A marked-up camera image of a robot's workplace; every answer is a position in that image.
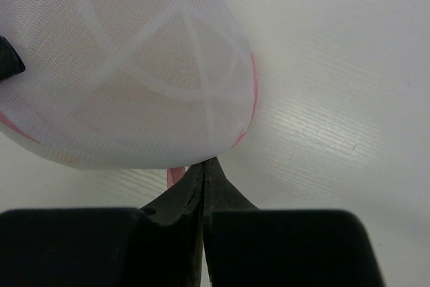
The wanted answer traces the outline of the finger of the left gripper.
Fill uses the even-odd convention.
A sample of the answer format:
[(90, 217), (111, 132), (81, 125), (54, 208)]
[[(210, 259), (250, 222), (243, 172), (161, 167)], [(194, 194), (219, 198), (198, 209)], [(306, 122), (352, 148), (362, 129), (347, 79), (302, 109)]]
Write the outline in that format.
[(14, 47), (4, 37), (0, 36), (0, 81), (21, 74), (26, 66)]

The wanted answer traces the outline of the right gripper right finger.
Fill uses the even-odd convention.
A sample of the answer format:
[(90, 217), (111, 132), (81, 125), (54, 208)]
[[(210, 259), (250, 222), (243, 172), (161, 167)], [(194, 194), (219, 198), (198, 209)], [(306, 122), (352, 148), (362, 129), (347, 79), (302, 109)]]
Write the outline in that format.
[(212, 215), (224, 211), (258, 210), (227, 179), (217, 157), (204, 161), (203, 244), (210, 282), (214, 279), (214, 243)]

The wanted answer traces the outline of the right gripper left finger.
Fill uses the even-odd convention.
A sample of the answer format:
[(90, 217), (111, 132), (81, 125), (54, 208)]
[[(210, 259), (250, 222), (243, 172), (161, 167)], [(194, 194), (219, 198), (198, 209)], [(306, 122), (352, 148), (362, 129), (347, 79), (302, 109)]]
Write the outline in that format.
[(199, 286), (203, 256), (204, 165), (191, 166), (145, 213), (144, 265), (150, 286)]

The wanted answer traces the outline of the white mesh laundry bag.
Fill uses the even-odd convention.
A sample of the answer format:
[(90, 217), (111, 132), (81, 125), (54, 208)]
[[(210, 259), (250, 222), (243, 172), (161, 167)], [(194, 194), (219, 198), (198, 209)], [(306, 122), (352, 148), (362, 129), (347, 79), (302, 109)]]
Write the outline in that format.
[(1, 131), (87, 169), (181, 169), (246, 134), (251, 47), (223, 0), (1, 0)]

